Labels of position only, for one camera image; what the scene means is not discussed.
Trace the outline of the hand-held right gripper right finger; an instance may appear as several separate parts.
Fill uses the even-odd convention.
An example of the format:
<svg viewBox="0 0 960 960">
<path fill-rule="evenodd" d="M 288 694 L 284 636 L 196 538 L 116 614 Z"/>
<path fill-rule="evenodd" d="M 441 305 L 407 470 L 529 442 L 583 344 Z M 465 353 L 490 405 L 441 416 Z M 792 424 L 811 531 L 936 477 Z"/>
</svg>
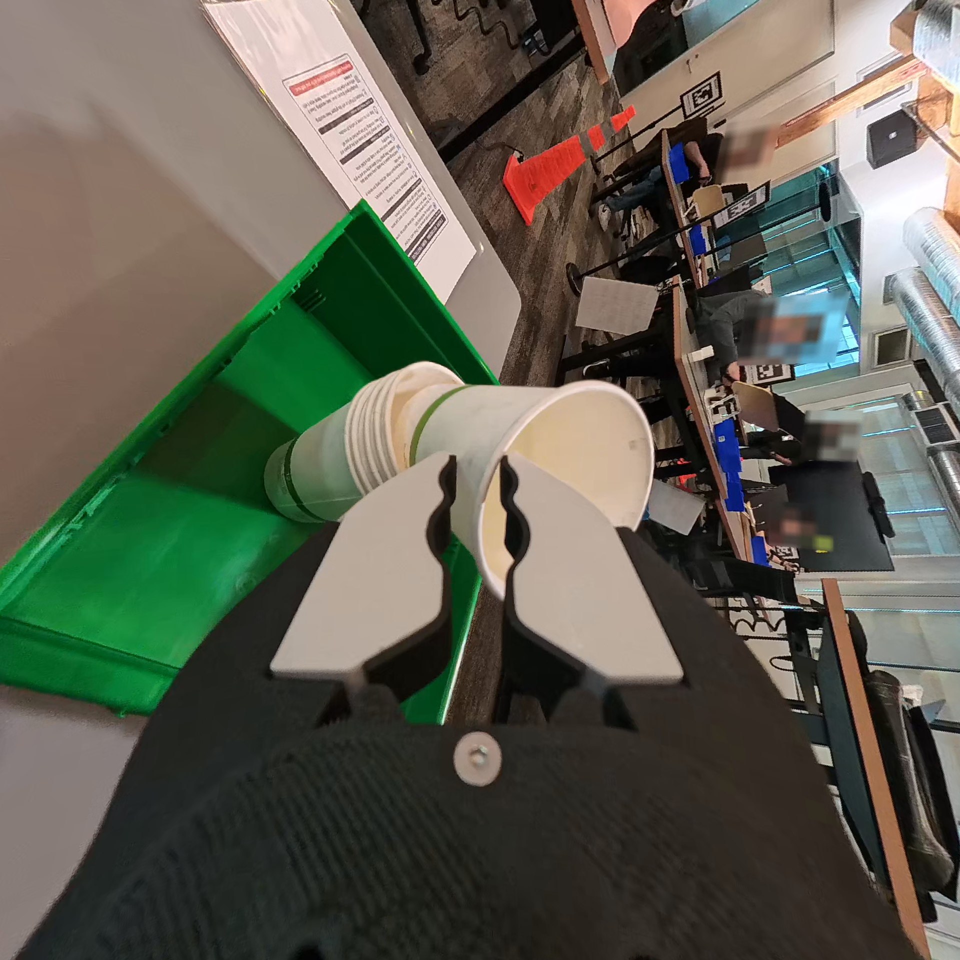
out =
<svg viewBox="0 0 960 960">
<path fill-rule="evenodd" d="M 510 556 L 503 681 L 551 719 L 582 691 L 602 714 L 621 693 L 680 686 L 685 671 L 642 582 L 634 531 L 521 454 L 499 465 Z"/>
</svg>

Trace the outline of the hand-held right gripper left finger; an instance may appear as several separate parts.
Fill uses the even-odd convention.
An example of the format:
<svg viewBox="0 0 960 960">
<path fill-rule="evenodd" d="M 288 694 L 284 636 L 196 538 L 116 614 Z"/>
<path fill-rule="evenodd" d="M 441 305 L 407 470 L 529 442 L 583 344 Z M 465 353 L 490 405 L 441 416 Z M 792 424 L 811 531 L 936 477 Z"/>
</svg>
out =
<svg viewBox="0 0 960 960">
<path fill-rule="evenodd" d="M 452 651 L 450 453 L 378 486 L 342 518 L 270 663 L 273 676 L 375 685 L 400 702 L 429 686 Z"/>
</svg>

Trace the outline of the stack of white paper cups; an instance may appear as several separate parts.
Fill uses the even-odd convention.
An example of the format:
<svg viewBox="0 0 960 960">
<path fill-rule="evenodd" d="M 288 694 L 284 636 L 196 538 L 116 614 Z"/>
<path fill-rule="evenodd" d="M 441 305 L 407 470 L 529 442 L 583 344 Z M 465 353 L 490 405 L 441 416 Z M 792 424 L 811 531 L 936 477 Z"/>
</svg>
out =
<svg viewBox="0 0 960 960">
<path fill-rule="evenodd" d="M 464 386 L 457 374 L 432 362 L 370 381 L 270 455 L 263 473 L 270 504 L 293 522 L 340 519 L 414 464 L 428 411 Z"/>
</svg>

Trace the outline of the white paper cup green band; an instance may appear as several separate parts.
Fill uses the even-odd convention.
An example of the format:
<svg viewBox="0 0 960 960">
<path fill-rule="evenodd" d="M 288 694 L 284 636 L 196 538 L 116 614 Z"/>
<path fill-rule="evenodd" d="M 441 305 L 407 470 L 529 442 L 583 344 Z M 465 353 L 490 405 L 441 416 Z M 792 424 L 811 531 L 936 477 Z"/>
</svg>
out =
<svg viewBox="0 0 960 960">
<path fill-rule="evenodd" d="M 438 452 L 456 459 L 452 532 L 498 599 L 512 564 L 499 491 L 503 457 L 519 454 L 592 503 L 615 527 L 639 526 L 653 485 L 649 421 L 635 398 L 605 381 L 451 390 L 414 428 L 411 464 Z"/>
</svg>

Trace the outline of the green plastic bin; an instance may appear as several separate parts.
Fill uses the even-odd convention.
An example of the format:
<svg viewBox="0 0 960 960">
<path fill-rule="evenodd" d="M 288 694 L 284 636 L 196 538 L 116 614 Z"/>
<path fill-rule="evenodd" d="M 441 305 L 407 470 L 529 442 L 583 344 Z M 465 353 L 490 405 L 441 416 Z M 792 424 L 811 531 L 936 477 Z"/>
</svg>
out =
<svg viewBox="0 0 960 960">
<path fill-rule="evenodd" d="M 498 384 L 361 200 L 4 564 L 2 683 L 151 714 L 319 527 L 276 511 L 269 456 L 418 361 Z"/>
</svg>

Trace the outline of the white flat board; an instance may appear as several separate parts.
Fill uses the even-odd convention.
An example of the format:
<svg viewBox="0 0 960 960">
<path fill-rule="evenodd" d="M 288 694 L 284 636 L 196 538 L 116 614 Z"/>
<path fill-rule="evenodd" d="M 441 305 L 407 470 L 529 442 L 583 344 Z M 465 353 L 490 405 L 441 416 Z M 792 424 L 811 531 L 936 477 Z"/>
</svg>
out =
<svg viewBox="0 0 960 960">
<path fill-rule="evenodd" d="M 702 495 L 654 479 L 646 513 L 651 522 L 688 536 L 699 523 L 706 506 Z"/>
</svg>

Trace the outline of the wooden table black legs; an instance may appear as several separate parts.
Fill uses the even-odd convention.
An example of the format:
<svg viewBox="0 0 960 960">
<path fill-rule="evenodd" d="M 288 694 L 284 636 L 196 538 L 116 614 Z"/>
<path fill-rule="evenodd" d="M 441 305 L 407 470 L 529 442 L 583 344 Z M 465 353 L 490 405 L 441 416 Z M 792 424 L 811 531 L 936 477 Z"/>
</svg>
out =
<svg viewBox="0 0 960 960">
<path fill-rule="evenodd" d="M 677 223 L 677 227 L 671 235 L 678 239 L 680 246 L 679 276 L 684 282 L 692 284 L 694 290 L 699 291 L 703 286 L 701 258 L 693 253 L 690 243 L 692 224 L 686 216 L 683 197 L 671 168 L 669 159 L 671 146 L 667 130 L 663 130 L 660 134 L 660 148 L 661 170 L 668 191 L 670 209 L 673 211 Z"/>
<path fill-rule="evenodd" d="M 611 79 L 610 65 L 616 59 L 617 46 L 603 1 L 571 1 L 585 53 L 598 83 L 605 87 Z"/>
<path fill-rule="evenodd" d="M 818 676 L 824 683 L 822 708 L 841 800 L 852 817 L 879 893 L 894 907 L 918 956 L 930 958 L 927 931 L 836 580 L 822 580 L 822 604 L 826 626 Z"/>
<path fill-rule="evenodd" d="M 726 508 L 726 475 L 716 456 L 714 422 L 704 397 L 710 383 L 705 359 L 699 354 L 701 347 L 688 324 L 688 301 L 679 277 L 671 280 L 670 308 L 672 354 L 689 411 L 687 420 L 678 422 L 678 431 L 690 465 L 697 465 L 700 474 L 708 477 L 712 484 L 716 513 L 733 555 L 738 560 L 751 562 L 753 551 L 747 515 Z"/>
</svg>

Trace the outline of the wooden document stand white base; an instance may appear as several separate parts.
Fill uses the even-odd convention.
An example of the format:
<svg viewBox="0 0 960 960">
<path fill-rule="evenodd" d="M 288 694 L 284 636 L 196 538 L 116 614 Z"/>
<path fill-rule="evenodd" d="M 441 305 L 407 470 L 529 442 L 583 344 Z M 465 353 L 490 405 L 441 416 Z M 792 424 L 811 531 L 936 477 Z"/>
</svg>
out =
<svg viewBox="0 0 960 960">
<path fill-rule="evenodd" d="M 743 381 L 733 381 L 731 389 L 742 422 L 761 430 L 780 430 L 776 395 L 771 390 Z"/>
</svg>

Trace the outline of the black monitor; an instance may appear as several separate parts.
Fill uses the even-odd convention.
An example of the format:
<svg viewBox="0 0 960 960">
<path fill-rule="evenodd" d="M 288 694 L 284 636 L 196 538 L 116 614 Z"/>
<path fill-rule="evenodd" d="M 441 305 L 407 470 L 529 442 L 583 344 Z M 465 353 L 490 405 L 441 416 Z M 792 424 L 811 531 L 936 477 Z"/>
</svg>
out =
<svg viewBox="0 0 960 960">
<path fill-rule="evenodd" d="M 858 461 L 808 461 L 771 470 L 787 501 L 815 531 L 798 546 L 809 572 L 892 572 L 895 533 L 874 476 Z"/>
</svg>

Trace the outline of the white board on pole stand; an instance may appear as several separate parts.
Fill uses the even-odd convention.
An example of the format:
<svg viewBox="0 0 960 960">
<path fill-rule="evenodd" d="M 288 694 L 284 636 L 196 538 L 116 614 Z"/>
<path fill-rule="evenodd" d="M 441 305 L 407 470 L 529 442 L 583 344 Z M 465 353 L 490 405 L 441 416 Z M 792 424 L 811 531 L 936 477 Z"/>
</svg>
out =
<svg viewBox="0 0 960 960">
<path fill-rule="evenodd" d="M 578 298 L 575 328 L 619 337 L 650 328 L 661 296 L 659 286 L 586 275 L 573 262 L 566 263 L 565 273 Z"/>
</svg>

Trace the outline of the black white marker sign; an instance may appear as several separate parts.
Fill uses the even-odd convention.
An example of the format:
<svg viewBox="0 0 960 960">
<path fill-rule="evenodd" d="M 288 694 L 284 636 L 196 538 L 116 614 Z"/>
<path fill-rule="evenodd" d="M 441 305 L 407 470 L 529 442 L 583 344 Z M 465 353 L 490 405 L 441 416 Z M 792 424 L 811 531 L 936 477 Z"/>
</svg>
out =
<svg viewBox="0 0 960 960">
<path fill-rule="evenodd" d="M 711 215 L 710 222 L 714 232 L 720 231 L 742 217 L 761 210 L 770 200 L 771 181 L 750 190 Z"/>
<path fill-rule="evenodd" d="M 682 122 L 689 122 L 713 113 L 719 106 L 723 105 L 723 103 L 724 92 L 721 72 L 715 71 L 707 76 L 706 79 L 701 80 L 696 85 L 690 87 L 690 89 L 684 91 L 679 97 L 677 106 L 672 107 L 665 114 L 662 114 L 649 124 L 642 126 L 638 131 L 631 133 L 622 142 L 616 143 L 605 151 L 598 153 L 593 161 L 593 166 L 598 168 L 600 162 L 610 158 L 628 144 L 634 143 L 634 141 L 639 139 L 643 134 L 661 128 L 666 121 L 681 117 Z"/>
</svg>

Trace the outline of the laminated paper sheet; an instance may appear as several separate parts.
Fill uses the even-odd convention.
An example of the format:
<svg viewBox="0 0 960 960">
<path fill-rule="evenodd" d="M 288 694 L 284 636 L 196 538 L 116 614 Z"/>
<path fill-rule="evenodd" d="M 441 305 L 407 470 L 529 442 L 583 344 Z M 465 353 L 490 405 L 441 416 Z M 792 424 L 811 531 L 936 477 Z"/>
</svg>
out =
<svg viewBox="0 0 960 960">
<path fill-rule="evenodd" d="M 247 78 L 350 209 L 365 203 L 446 304 L 476 246 L 426 159 L 416 116 L 379 79 L 339 2 L 201 2 Z"/>
</svg>

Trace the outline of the silver spiral air duct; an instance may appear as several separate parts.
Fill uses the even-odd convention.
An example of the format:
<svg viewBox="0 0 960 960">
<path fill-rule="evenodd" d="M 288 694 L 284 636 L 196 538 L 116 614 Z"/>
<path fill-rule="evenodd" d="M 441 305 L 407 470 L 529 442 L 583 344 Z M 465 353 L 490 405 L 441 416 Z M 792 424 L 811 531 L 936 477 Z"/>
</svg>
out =
<svg viewBox="0 0 960 960">
<path fill-rule="evenodd" d="M 944 211 L 923 207 L 903 226 L 917 267 L 890 283 L 892 300 L 944 397 L 946 418 L 959 416 L 959 236 Z"/>
</svg>

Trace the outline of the black wall speaker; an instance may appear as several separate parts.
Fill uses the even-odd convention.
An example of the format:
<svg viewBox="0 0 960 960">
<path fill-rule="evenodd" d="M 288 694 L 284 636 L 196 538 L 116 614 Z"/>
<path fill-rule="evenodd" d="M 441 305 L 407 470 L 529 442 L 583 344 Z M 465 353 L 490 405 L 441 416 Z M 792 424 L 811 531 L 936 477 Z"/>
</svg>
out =
<svg viewBox="0 0 960 960">
<path fill-rule="evenodd" d="M 914 118 L 903 108 L 867 126 L 866 159 L 870 168 L 879 170 L 916 153 L 918 129 Z"/>
</svg>

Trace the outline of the wooden support post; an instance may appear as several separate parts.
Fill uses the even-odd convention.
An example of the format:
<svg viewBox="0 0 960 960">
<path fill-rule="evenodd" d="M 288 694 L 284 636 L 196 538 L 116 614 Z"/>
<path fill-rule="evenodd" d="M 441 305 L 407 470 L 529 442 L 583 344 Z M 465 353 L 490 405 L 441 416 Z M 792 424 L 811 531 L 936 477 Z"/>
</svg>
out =
<svg viewBox="0 0 960 960">
<path fill-rule="evenodd" d="M 929 73 L 929 66 L 915 56 L 901 56 L 875 71 L 870 77 L 782 123 L 776 135 L 774 150 L 781 150 L 845 114 L 854 112 Z"/>
</svg>

